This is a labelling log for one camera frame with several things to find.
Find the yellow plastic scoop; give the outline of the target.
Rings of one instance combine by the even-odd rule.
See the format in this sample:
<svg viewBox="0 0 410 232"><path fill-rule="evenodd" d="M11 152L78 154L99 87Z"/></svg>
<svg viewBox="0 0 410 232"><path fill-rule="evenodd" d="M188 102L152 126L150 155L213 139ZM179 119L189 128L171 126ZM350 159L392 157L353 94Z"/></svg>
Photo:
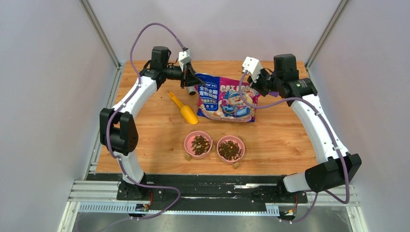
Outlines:
<svg viewBox="0 0 410 232"><path fill-rule="evenodd" d="M189 123L192 125L198 124L199 119L195 112L192 110L192 108L188 105L184 105L174 93L170 92L169 97L171 100L176 104L176 106L179 108L181 116Z"/></svg>

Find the pink blue pet food bag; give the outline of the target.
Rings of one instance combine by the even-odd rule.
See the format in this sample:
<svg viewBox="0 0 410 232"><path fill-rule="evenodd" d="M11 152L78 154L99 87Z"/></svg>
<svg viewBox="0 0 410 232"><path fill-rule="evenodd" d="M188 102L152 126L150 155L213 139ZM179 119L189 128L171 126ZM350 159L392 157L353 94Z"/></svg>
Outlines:
<svg viewBox="0 0 410 232"><path fill-rule="evenodd" d="M248 83L221 76L197 73L205 84L196 86L198 93L197 115L211 120L248 123L255 121L260 94Z"/></svg>

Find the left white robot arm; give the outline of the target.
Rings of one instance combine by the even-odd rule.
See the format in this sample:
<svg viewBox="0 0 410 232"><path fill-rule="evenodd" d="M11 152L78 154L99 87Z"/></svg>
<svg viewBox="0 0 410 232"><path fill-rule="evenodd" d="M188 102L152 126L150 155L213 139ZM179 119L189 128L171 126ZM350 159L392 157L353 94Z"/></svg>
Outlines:
<svg viewBox="0 0 410 232"><path fill-rule="evenodd" d="M153 47L150 60L137 72L137 80L129 92L111 108L100 111L101 144L116 159L122 171L118 200L144 199L151 188L136 155L139 135L134 121L146 101L166 80L180 81L181 88L203 84L195 75L188 48L179 52L177 65L169 62L170 54L170 49L165 46Z"/></svg>

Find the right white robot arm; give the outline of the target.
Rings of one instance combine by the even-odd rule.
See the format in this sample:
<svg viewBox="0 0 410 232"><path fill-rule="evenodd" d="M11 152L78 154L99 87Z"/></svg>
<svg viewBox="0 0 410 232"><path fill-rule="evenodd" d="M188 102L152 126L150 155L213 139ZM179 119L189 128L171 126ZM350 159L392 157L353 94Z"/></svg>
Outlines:
<svg viewBox="0 0 410 232"><path fill-rule="evenodd" d="M276 188L279 200L288 202L295 192L328 191L348 186L362 164L358 154L343 145L330 125L318 92L309 78L301 78L293 54L274 56L274 70L263 68L256 58L247 57L243 69L249 72L248 83L262 96L277 92L296 113L313 145L317 165L302 173L285 176Z"/></svg>

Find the left pink pet bowl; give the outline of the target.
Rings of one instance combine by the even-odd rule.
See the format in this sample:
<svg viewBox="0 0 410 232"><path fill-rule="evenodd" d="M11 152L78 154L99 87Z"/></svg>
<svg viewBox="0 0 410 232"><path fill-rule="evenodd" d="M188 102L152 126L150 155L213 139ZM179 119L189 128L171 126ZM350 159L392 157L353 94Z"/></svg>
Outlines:
<svg viewBox="0 0 410 232"><path fill-rule="evenodd" d="M213 140L203 131L193 131L185 137L183 145L186 150L186 160L203 159L212 150Z"/></svg>

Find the pink pet bowl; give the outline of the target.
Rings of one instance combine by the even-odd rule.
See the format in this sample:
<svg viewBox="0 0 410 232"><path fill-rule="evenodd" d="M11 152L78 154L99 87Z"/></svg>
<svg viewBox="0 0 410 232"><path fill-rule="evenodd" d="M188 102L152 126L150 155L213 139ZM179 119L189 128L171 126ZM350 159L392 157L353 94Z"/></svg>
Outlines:
<svg viewBox="0 0 410 232"><path fill-rule="evenodd" d="M223 163L237 169L240 166L239 161L244 157L245 145L239 137L227 135L217 142L216 152Z"/></svg>
<svg viewBox="0 0 410 232"><path fill-rule="evenodd" d="M212 150L213 140L203 131L193 131L185 137L183 145L186 150L186 160L203 159Z"/></svg>

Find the right pink pet bowl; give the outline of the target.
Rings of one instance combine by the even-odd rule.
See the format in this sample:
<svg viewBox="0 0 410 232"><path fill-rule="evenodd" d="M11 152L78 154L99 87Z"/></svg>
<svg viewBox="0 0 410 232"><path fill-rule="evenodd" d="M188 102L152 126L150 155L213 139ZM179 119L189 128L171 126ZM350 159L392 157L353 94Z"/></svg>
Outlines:
<svg viewBox="0 0 410 232"><path fill-rule="evenodd" d="M240 166L239 161L244 157L245 145L239 137L227 135L217 142L216 152L223 163L237 169Z"/></svg>

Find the grey metal cylinder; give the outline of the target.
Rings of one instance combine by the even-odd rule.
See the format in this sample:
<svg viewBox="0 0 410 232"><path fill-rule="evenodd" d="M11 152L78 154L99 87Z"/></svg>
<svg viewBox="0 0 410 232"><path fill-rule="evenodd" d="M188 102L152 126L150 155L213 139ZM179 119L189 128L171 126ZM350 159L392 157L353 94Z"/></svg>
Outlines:
<svg viewBox="0 0 410 232"><path fill-rule="evenodd" d="M188 94L189 94L190 96L194 96L194 95L197 94L196 87L194 87L194 86L187 87L187 91L188 91Z"/></svg>

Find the purple box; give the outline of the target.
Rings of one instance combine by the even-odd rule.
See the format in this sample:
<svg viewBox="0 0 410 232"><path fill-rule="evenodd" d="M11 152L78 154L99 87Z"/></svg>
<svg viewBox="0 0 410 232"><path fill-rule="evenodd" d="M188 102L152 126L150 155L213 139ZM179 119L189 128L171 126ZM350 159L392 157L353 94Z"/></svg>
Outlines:
<svg viewBox="0 0 410 232"><path fill-rule="evenodd" d="M279 96L279 93L278 93L278 92L273 92L273 91L271 91L271 92L269 92L269 95L271 95L271 96L273 96L273 97L278 97L278 96Z"/></svg>

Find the brown kibble in left bowl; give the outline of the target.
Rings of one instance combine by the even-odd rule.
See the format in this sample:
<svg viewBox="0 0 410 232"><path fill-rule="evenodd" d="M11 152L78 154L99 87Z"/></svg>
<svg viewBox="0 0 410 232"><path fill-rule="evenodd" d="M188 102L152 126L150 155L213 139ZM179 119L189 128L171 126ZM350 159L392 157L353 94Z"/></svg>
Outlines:
<svg viewBox="0 0 410 232"><path fill-rule="evenodd" d="M194 155L202 155L210 149L210 142L204 136L196 135L191 142L191 149Z"/></svg>

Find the brown kibble in bowl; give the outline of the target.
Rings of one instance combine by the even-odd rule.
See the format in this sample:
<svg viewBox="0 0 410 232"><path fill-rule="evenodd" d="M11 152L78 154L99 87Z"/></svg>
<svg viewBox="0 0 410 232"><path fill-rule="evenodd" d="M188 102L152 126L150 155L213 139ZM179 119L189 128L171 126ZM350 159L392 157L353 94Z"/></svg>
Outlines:
<svg viewBox="0 0 410 232"><path fill-rule="evenodd" d="M191 149L194 155L202 155L210 149L210 142L204 136L196 135L191 142Z"/></svg>
<svg viewBox="0 0 410 232"><path fill-rule="evenodd" d="M243 149L239 146L239 143L233 140L222 142L218 146L218 152L221 157L228 161L235 161L243 155Z"/></svg>

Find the brown kibble in right bowl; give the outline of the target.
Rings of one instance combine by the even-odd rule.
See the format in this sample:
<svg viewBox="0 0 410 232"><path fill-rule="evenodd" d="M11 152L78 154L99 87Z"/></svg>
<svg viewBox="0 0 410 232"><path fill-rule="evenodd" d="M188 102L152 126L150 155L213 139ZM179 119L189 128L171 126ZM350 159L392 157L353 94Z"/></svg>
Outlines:
<svg viewBox="0 0 410 232"><path fill-rule="evenodd" d="M221 157L228 161L235 161L243 155L243 149L239 146L239 143L233 140L222 142L218 146L218 152Z"/></svg>

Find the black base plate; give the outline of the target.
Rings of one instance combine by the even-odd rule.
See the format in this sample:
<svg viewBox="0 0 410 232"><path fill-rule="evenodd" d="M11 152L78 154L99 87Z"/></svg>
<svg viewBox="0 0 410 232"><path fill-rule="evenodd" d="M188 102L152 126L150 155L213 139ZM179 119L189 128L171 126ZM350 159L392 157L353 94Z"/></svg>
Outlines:
<svg viewBox="0 0 410 232"><path fill-rule="evenodd" d="M285 193L278 186L279 176L271 175L193 175L147 174L142 183L148 188L125 183L121 174L90 174L87 181L114 185L114 200L145 201L150 209L175 211L263 211L267 203L290 206L307 203L305 193Z"/></svg>

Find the aluminium rail frame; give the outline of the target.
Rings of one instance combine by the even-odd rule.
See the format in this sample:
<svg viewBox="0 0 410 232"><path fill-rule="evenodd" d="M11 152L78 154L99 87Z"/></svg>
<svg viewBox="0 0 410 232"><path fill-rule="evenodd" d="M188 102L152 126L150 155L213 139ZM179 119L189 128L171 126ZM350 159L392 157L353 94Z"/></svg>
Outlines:
<svg viewBox="0 0 410 232"><path fill-rule="evenodd" d="M296 216L302 211L303 207L314 208L312 213L319 210L329 210L335 213L341 209L348 215L348 224L354 232L366 232L367 227L361 216L361 208L354 194L353 187L350 187L350 202L347 205L335 200L333 197L324 193L314 194L305 193L307 203L295 204L290 206L285 203L267 203L263 211L175 211L170 208L180 199L176 199L166 206L166 214L175 215L223 215L223 216L261 216L261 217L279 217L279 216ZM98 184L95 181L75 181L68 198L69 202L77 203L78 210L85 212L110 212L110 213L130 213L130 214L157 214L161 210L150 209L151 204L145 201L119 201L114 200L114 185L108 182Z"/></svg>

